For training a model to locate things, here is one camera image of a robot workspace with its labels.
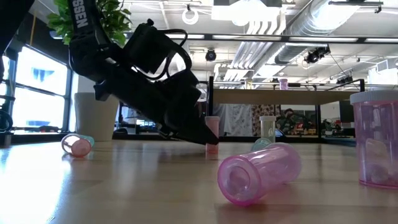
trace table surface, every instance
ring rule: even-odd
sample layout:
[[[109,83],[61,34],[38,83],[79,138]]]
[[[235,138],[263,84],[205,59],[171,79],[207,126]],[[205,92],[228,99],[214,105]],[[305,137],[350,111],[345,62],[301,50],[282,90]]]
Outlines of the table surface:
[[[270,105],[324,105],[357,93],[355,91],[308,90],[238,90],[214,89],[214,103],[243,103]]]
[[[0,223],[397,223],[398,191],[358,184],[355,148],[294,144],[299,178],[248,208],[216,183],[219,163],[251,144],[221,143],[216,157],[185,142],[96,143],[85,159],[60,143],[0,149]]]

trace white pot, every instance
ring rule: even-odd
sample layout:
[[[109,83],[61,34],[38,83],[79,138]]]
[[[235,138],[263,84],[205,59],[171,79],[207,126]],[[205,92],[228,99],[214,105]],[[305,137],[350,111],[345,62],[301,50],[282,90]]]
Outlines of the white pot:
[[[75,93],[76,132],[96,142],[111,141],[118,105],[119,100],[112,95],[98,101],[94,93]]]

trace plant leaf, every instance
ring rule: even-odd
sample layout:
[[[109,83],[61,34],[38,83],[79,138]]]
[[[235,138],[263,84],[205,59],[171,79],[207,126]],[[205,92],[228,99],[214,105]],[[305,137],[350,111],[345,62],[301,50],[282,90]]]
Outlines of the plant leaf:
[[[65,19],[65,20],[71,20],[70,11],[68,8],[66,8],[66,9],[59,8],[58,11],[60,13],[61,18]]]
[[[128,9],[123,9],[122,12],[127,15],[131,15],[131,12]]]
[[[124,44],[126,43],[126,37],[124,36],[124,34],[122,32],[115,32],[113,34],[113,39],[120,45],[120,46],[124,46]]]
[[[67,8],[68,7],[68,2],[67,0],[54,0],[54,4],[58,6],[58,8]]]
[[[58,14],[56,14],[56,13],[50,13],[50,14],[47,15],[47,18],[48,18],[49,20],[52,20],[52,19],[60,19],[60,16],[59,16]]]
[[[63,26],[65,24],[65,21],[62,21],[60,19],[53,19],[49,21],[48,27],[51,29],[55,29],[57,27]]]

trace pink plastic bottle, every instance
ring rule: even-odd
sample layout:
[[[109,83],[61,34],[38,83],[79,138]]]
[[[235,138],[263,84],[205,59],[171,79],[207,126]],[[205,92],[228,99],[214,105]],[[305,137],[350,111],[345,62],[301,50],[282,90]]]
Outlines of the pink plastic bottle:
[[[68,134],[61,140],[62,149],[75,157],[84,157],[94,146],[94,139],[80,134]]]
[[[218,186],[232,203],[248,206],[269,190],[295,180],[301,171],[298,152],[286,143],[226,158],[218,169]]]
[[[279,89],[280,90],[288,90],[289,89],[289,84],[287,83],[287,78],[279,79]]]
[[[206,119],[206,125],[216,136],[218,136],[219,133],[218,126],[220,123],[220,117],[207,116],[205,119]],[[206,144],[206,152],[209,154],[218,154],[218,144],[217,145]]]
[[[398,189],[398,91],[355,93],[356,151],[359,182]]]

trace green plant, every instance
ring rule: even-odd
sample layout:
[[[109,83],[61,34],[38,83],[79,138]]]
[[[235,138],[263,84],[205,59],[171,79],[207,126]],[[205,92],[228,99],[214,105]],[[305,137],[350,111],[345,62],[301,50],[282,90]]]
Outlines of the green plant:
[[[123,46],[126,42],[124,32],[130,31],[131,23],[128,15],[131,12],[128,9],[121,9],[123,3],[117,0],[96,0],[97,8],[104,15],[100,21],[106,35]],[[59,15],[51,13],[47,16],[49,19],[48,27],[54,29],[57,35],[63,39],[63,43],[68,45],[73,33],[72,19],[70,16],[69,5],[67,0],[54,0],[54,4],[58,6]]]

